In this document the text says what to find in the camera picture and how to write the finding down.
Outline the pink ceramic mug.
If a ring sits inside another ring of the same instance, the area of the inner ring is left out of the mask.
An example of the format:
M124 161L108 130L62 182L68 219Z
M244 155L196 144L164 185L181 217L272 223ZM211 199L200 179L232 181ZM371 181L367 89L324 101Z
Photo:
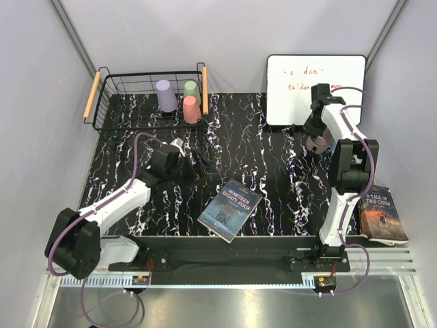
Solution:
M306 148L314 154L321 154L325 152L333 142L331 135L312 137L308 136L306 140Z

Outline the purple plastic cup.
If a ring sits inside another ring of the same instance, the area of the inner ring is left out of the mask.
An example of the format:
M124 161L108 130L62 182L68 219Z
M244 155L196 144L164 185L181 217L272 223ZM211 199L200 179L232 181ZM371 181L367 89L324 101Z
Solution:
M156 83L156 94L161 111L171 113L178 108L178 100L168 80L161 79Z

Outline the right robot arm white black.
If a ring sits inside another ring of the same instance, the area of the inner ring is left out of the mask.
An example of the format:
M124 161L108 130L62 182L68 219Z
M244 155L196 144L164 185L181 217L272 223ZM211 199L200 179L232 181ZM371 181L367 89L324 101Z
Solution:
M331 145L335 147L328 168L330 204L307 257L317 271L330 271L348 261L348 224L357 202L373 183L379 152L379 143L353 124L348 109L355 106L332 92L327 83L311 87L311 113L303 125L309 151L320 154Z

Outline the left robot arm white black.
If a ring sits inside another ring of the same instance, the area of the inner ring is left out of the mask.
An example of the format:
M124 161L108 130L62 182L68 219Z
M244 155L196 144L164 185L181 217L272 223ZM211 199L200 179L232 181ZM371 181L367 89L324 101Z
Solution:
M98 267L138 271L151 263L143 241L104 233L170 182L191 188L216 173L197 150L185 155L181 144L179 138L160 144L145 165L134 165L120 188L90 206L58 214L44 251L52 275L84 279Z

